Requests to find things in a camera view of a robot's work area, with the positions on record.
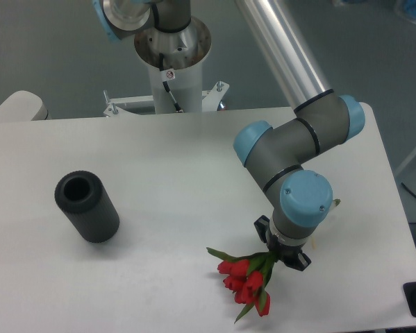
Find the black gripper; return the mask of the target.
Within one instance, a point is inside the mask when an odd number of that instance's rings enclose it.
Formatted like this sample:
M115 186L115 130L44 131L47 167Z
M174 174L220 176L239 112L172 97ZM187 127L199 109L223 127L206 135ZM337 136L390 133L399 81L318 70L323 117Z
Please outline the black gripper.
M280 232L268 229L269 219L265 215L260 216L253 225L260 240L267 243L268 249L277 253L288 268L304 271L311 264L310 258L303 253L303 246L308 237L291 239Z

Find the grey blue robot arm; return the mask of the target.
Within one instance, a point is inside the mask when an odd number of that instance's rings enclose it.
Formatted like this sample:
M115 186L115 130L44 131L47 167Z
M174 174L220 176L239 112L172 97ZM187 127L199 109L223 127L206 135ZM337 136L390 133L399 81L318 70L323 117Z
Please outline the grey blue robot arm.
M360 133L365 113L357 100L338 96L326 82L284 1L236 5L295 117L277 128L266 121L249 124L236 135L233 148L274 208L271 217L255 222L261 241L277 260L302 271L310 264L303 245L333 199L328 180L303 164ZM199 65L211 37L192 15L189 1L94 1L93 6L109 39L134 39L138 57L149 68L156 113L207 108Z

